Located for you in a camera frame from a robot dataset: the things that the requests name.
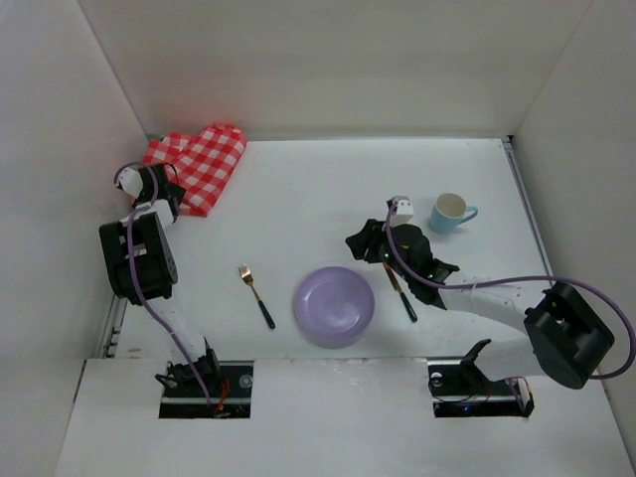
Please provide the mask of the light blue mug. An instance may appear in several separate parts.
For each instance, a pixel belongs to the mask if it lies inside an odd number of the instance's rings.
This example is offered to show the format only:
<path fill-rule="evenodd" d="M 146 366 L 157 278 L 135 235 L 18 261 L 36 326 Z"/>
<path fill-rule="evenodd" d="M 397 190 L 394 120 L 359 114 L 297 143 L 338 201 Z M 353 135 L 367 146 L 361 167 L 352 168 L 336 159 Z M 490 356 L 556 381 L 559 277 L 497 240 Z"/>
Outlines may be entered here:
<path fill-rule="evenodd" d="M 447 235 L 460 225 L 475 219 L 478 214 L 478 208 L 468 206 L 462 197 L 453 193 L 445 193 L 435 200 L 428 224 L 433 232 Z"/>

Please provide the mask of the purple plate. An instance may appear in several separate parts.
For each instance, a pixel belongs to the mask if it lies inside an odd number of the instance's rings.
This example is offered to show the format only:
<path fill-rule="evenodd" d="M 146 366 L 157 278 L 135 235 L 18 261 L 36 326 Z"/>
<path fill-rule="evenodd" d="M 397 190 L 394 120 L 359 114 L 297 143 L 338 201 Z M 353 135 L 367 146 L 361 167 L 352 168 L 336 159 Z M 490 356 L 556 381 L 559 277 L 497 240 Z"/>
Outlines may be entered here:
<path fill-rule="evenodd" d="M 293 298 L 296 322 L 304 337 L 322 348 L 345 348 L 360 341 L 371 325 L 376 298 L 356 271 L 328 266 L 309 273 Z"/>

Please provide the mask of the gold knife green handle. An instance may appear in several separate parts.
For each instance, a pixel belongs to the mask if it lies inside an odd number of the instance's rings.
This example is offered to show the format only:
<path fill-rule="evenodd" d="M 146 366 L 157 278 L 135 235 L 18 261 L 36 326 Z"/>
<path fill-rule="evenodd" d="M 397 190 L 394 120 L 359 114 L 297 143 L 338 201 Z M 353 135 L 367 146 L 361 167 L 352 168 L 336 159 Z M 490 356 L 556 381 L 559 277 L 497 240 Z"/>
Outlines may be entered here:
<path fill-rule="evenodd" d="M 403 290 L 402 290 L 402 288 L 401 288 L 401 286 L 400 286 L 400 284 L 398 282 L 397 276 L 395 275 L 395 273 L 393 272 L 391 267 L 386 262 L 383 263 L 383 268 L 384 268 L 384 270 L 385 270 L 385 272 L 386 272 L 386 274 L 388 276 L 388 279 L 389 279 L 394 291 L 398 294 L 398 296 L 399 296 L 399 298 L 401 300 L 402 306 L 403 306 L 403 308 L 404 308 L 409 320 L 412 323 L 416 323 L 418 321 L 418 317 L 417 317 L 413 307 L 411 306 L 410 302 L 408 301 L 408 298 L 406 297 L 405 293 L 403 292 Z"/>

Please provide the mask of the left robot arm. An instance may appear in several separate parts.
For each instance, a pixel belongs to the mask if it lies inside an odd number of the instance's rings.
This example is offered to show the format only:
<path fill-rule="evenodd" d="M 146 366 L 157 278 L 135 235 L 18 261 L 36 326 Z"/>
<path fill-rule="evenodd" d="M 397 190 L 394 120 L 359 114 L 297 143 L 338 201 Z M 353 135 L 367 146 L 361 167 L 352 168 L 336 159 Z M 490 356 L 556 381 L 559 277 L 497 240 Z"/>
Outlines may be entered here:
<path fill-rule="evenodd" d="M 198 390 L 205 398 L 219 383 L 221 368 L 214 350 L 204 344 L 204 354 L 195 357 L 174 321 L 159 314 L 150 302 L 173 297 L 178 282 L 177 265 L 165 230 L 180 217 L 186 190 L 170 179 L 163 164 L 131 162 L 121 166 L 114 186 L 132 199 L 128 216 L 98 228 L 101 250 L 110 287 L 118 298 L 140 306 L 158 323 L 181 353 L 184 361 L 170 364 L 156 380 L 165 389 Z"/>

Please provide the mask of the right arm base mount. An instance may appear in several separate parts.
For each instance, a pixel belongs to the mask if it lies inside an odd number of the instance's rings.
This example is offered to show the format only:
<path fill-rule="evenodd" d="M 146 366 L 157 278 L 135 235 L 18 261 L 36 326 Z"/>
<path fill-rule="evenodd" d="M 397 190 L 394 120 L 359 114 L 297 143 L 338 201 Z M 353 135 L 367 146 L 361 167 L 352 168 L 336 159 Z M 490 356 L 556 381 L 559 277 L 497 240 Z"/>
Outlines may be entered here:
<path fill-rule="evenodd" d="M 429 361 L 427 370 L 435 417 L 529 418 L 535 409 L 526 378 L 491 382 L 475 367 L 462 365 L 459 360 Z"/>

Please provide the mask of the red white checkered cloth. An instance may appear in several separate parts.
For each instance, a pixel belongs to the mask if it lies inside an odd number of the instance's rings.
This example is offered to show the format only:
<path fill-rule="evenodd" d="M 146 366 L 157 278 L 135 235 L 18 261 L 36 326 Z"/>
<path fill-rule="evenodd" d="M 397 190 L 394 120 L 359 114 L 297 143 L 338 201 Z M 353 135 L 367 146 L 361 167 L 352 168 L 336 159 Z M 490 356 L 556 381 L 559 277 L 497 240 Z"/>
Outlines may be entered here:
<path fill-rule="evenodd" d="M 171 132 L 152 139 L 143 162 L 162 164 L 169 180 L 185 189 L 182 214 L 204 218 L 230 181 L 246 146 L 242 130 L 216 122 L 194 135 Z"/>

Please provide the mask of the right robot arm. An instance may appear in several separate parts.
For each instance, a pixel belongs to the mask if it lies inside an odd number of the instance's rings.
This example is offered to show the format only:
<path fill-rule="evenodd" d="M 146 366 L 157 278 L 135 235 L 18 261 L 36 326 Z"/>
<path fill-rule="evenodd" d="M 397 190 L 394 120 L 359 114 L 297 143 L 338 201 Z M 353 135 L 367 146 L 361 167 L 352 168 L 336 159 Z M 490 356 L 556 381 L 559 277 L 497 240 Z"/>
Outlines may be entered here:
<path fill-rule="evenodd" d="M 522 338 L 504 343 L 479 341 L 463 365 L 482 382 L 547 376 L 574 390 L 595 376 L 615 343 L 601 318 L 566 278 L 488 280 L 470 277 L 434 257 L 428 238 L 414 225 L 394 226 L 369 219 L 345 240 L 354 259 L 382 263 L 401 277 L 421 303 L 476 315 L 511 327 Z"/>

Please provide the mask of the gold fork green handle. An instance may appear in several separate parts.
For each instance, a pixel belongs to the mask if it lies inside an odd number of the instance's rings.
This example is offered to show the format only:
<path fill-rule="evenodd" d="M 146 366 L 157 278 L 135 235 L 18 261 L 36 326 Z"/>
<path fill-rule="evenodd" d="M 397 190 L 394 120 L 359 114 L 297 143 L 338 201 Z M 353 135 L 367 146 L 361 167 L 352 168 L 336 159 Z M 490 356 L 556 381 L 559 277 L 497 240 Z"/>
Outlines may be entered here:
<path fill-rule="evenodd" d="M 253 275 L 250 269 L 247 267 L 246 264 L 242 264 L 238 267 L 238 273 L 242 282 L 246 286 L 248 286 L 249 289 L 251 290 L 268 328 L 270 330 L 274 330 L 276 328 L 275 322 L 273 318 L 271 317 L 266 305 L 264 304 L 264 302 L 262 301 L 262 299 L 260 298 L 259 294 L 257 293 L 254 287 Z"/>

